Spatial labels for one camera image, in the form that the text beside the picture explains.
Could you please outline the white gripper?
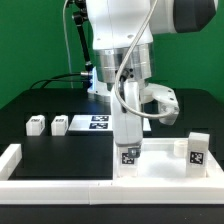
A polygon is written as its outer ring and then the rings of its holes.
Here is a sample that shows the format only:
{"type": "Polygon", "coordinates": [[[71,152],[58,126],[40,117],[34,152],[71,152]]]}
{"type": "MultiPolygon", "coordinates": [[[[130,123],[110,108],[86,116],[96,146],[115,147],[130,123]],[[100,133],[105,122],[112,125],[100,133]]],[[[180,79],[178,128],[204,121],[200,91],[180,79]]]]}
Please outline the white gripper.
{"type": "MultiPolygon", "coordinates": [[[[134,110],[140,112],[139,86],[137,82],[124,84],[125,102],[134,110]]],[[[111,115],[114,141],[119,147],[129,147],[128,157],[139,158],[143,139],[142,118],[129,111],[122,111],[115,90],[111,91],[111,115]]]]}

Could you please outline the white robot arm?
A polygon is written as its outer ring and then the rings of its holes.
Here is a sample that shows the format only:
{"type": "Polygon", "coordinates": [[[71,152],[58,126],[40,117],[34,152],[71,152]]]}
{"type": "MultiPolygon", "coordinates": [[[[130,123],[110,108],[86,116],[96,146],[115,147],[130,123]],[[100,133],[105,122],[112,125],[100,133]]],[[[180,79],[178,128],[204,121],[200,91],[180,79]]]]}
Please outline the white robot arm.
{"type": "Polygon", "coordinates": [[[218,0],[86,0],[99,60],[98,79],[111,89],[115,144],[138,158],[143,120],[171,125],[179,114],[172,89],[148,84],[153,36],[202,30],[215,16],[218,0]]]}

